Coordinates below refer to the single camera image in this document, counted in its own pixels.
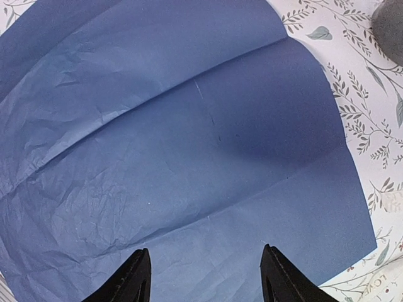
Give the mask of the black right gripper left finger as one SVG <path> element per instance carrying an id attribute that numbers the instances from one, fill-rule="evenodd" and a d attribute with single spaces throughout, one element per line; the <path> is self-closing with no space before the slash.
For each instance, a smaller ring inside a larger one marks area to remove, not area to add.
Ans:
<path id="1" fill-rule="evenodd" d="M 83 302 L 149 302 L 150 286 L 149 251 L 138 249 Z"/>

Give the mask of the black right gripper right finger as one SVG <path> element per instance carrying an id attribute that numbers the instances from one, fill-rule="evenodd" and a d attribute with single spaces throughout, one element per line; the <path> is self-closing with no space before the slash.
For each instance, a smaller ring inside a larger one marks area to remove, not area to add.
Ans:
<path id="1" fill-rule="evenodd" d="M 260 271 L 264 302 L 337 302 L 276 247 L 264 246 Z"/>

